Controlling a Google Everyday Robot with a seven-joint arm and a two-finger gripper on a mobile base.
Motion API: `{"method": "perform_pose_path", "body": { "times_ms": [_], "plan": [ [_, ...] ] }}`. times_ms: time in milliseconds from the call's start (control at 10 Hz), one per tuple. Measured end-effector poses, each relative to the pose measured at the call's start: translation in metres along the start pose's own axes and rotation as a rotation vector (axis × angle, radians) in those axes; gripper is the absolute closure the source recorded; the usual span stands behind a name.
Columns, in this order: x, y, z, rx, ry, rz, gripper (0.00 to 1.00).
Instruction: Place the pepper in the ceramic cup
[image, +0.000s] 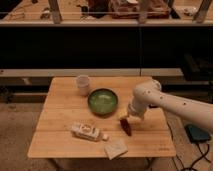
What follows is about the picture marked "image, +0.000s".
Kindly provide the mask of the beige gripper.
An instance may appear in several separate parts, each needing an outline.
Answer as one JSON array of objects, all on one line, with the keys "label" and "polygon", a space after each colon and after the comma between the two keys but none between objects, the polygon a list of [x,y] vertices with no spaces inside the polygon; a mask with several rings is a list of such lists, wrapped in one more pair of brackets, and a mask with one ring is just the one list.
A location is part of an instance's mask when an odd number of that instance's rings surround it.
[{"label": "beige gripper", "polygon": [[122,112],[119,113],[119,119],[120,120],[127,119],[130,116],[143,119],[144,118],[144,112],[137,111],[131,105],[128,105],[126,109],[124,109]]}]

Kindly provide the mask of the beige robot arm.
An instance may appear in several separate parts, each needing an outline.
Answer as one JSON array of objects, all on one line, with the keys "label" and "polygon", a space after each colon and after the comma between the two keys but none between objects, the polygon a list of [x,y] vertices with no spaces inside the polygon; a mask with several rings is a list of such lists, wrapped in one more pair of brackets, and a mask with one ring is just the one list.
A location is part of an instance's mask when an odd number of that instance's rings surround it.
[{"label": "beige robot arm", "polygon": [[137,84],[132,94],[126,111],[118,115],[119,120],[130,115],[142,118],[148,106],[154,105],[213,133],[213,104],[164,93],[161,84],[154,79]]}]

